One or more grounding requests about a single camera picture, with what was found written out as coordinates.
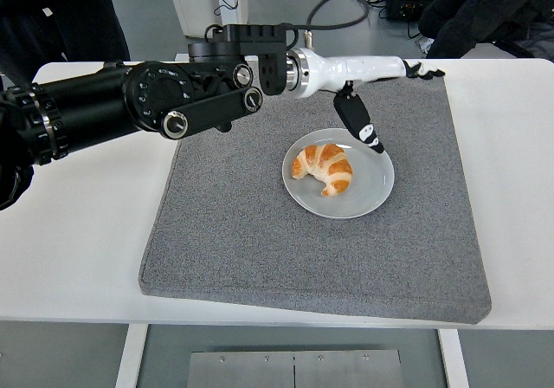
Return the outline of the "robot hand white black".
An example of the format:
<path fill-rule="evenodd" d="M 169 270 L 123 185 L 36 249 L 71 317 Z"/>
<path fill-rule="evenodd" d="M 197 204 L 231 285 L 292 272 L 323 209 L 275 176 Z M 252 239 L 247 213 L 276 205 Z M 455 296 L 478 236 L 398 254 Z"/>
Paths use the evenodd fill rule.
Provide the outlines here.
<path fill-rule="evenodd" d="M 377 153 L 384 152 L 384 146 L 363 101 L 355 94 L 355 88 L 374 81 L 403 77 L 430 80 L 445 75 L 438 68 L 429 68 L 420 62 L 411 65 L 397 56 L 324 58 L 305 48 L 301 53 L 304 57 L 300 59 L 294 92 L 300 98 L 317 91 L 333 93 L 333 106 L 345 128 L 354 139 Z"/>

